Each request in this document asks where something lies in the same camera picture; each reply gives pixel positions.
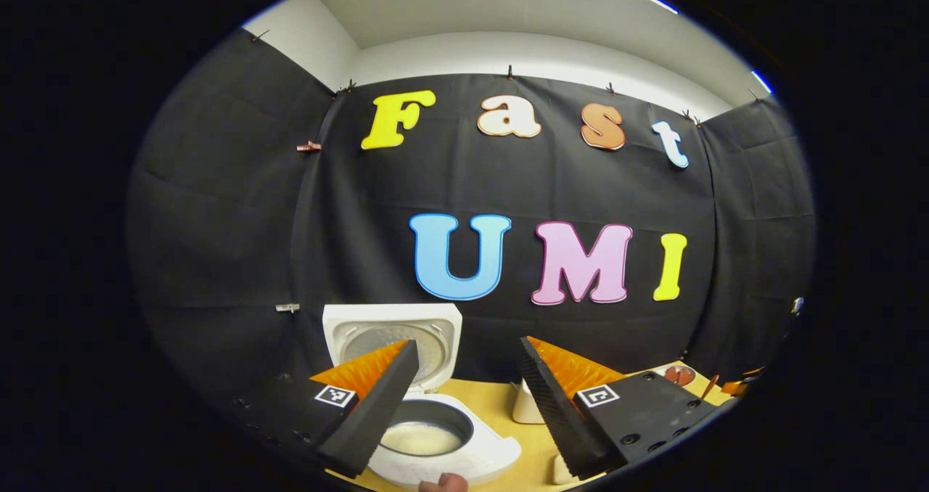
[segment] light blue letter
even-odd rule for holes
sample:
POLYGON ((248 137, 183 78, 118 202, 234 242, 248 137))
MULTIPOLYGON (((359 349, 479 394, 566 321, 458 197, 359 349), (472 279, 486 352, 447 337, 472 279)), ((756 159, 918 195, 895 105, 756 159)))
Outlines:
POLYGON ((687 157, 681 155, 680 150, 677 149, 677 142, 681 141, 681 135, 674 132, 671 126, 664 120, 654 123, 651 128, 654 132, 661 135, 661 145, 664 146, 664 154, 668 155, 671 164, 677 165, 678 168, 686 168, 689 163, 687 157))
POLYGON ((477 300, 500 283, 504 260, 504 233, 510 218, 482 214, 471 218, 471 228, 480 235, 478 273, 467 279, 449 271, 449 237, 458 220, 447 214, 418 214, 409 219, 416 234, 416 279, 429 293, 445 300, 477 300))

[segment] letter u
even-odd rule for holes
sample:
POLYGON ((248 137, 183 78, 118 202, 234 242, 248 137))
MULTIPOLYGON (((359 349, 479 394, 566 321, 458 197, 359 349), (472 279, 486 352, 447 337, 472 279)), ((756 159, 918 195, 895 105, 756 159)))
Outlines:
POLYGON ((458 220, 447 214, 418 214, 409 219, 416 234, 416 279, 430 294, 445 300, 477 300, 490 294, 500 283, 504 258, 504 233, 510 218, 483 214, 471 218, 471 228, 479 234, 478 273, 458 278, 449 271, 449 237, 458 220))

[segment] pink letter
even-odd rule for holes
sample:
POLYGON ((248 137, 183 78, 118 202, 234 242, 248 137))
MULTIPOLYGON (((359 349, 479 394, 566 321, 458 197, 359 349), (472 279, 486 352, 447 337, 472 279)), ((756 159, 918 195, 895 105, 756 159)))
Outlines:
POLYGON ((565 300, 560 288, 561 273, 565 274, 574 301, 584 299, 598 274, 597 286, 590 293, 591 301, 614 303, 626 299, 626 245, 633 237, 631 228, 618 224, 605 226, 590 254, 584 252, 581 238, 567 221, 539 224, 535 234, 545 241, 545 260, 541 287, 532 293, 532 303, 557 305, 565 300))

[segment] orange letter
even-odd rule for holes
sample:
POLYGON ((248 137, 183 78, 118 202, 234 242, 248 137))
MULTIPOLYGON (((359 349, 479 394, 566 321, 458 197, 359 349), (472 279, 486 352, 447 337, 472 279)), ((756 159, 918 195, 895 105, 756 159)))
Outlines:
POLYGON ((616 151, 625 144, 626 135, 618 125, 623 122, 623 116, 616 108, 588 103, 581 110, 581 119, 584 119, 581 136, 587 145, 616 151))

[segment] clip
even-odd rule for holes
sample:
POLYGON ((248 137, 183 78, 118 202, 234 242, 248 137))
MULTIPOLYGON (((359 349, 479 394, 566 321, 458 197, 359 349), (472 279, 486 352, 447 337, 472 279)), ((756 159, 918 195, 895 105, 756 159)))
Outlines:
POLYGON ((265 33, 262 33, 261 35, 256 36, 255 38, 253 38, 253 39, 252 39, 252 44, 255 43, 255 40, 258 40, 258 39, 262 38, 262 36, 265 36, 265 33))
POLYGON ((313 142, 311 142, 311 141, 306 141, 306 145, 298 145, 298 146, 296 146, 296 150, 297 150, 297 151, 321 151, 321 150, 322 150, 322 145, 313 144, 313 142))
POLYGON ((723 385, 723 392, 726 394, 731 394, 732 397, 741 397, 745 391, 749 388, 750 383, 757 382, 759 377, 764 373, 764 367, 760 369, 750 370, 742 374, 742 380, 737 382, 729 382, 723 385))
POLYGON ((283 303, 281 305, 275 305, 274 309, 278 311, 279 313, 286 313, 286 311, 290 311, 290 313, 293 314, 296 311, 300 310, 300 304, 299 303, 283 303))

